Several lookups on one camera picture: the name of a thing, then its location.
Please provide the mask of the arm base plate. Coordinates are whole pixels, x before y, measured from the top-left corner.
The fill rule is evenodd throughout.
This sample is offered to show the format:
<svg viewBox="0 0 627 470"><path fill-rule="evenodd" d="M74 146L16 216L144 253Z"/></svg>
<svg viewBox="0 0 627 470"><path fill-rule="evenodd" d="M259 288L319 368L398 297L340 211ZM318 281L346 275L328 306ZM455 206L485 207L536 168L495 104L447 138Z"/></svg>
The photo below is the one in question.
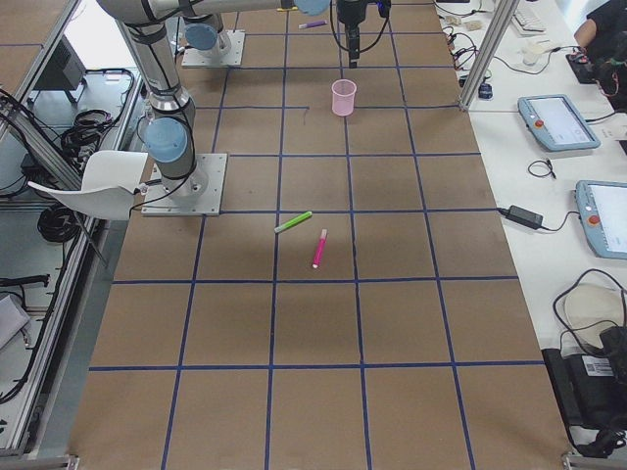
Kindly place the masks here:
<svg viewBox="0 0 627 470"><path fill-rule="evenodd" d="M189 26L185 31L188 48L182 59L182 66L188 69L228 68L241 65L245 31L223 30L217 32L212 27Z"/></svg>
<svg viewBox="0 0 627 470"><path fill-rule="evenodd" d="M195 168L188 179L174 180L162 175L171 164L154 163L153 178L161 180L150 186L146 204L140 209L147 216L218 215L227 166L227 154L196 154Z"/></svg>

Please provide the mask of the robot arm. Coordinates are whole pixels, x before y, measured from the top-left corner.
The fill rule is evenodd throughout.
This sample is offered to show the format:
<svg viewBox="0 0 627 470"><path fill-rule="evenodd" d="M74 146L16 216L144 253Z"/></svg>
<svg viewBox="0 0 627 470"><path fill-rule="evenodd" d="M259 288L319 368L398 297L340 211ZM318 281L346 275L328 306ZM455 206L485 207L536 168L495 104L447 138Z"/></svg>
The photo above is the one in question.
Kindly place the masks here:
<svg viewBox="0 0 627 470"><path fill-rule="evenodd" d="M307 15L326 10L322 1L101 1L99 6L118 24L131 56L149 89L155 119L144 142L157 164L165 190L191 193L200 183L193 136L195 104L183 87L168 38L167 20L180 17L205 31L188 42L195 49L213 51L224 37L219 31L223 13L298 9Z"/></svg>

